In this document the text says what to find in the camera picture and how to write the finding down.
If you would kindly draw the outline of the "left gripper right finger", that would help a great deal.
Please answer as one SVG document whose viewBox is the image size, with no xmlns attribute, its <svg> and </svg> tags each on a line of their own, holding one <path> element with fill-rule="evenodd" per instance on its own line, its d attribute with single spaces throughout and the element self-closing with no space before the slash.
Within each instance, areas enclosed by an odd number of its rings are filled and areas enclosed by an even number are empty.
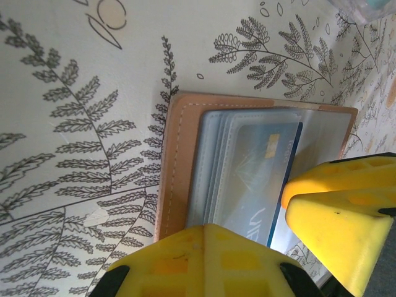
<svg viewBox="0 0 396 297">
<path fill-rule="evenodd" d="M 335 160 L 283 191 L 293 233 L 351 294 L 395 293 L 395 154 Z"/>
</svg>

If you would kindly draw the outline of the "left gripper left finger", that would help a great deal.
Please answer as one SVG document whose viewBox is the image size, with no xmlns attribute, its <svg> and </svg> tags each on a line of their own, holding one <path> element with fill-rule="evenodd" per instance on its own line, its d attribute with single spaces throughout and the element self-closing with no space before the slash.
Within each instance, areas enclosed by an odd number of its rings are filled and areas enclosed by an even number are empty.
<svg viewBox="0 0 396 297">
<path fill-rule="evenodd" d="M 208 224 L 117 260 L 92 295 L 309 296 L 309 275 L 290 257 Z"/>
</svg>

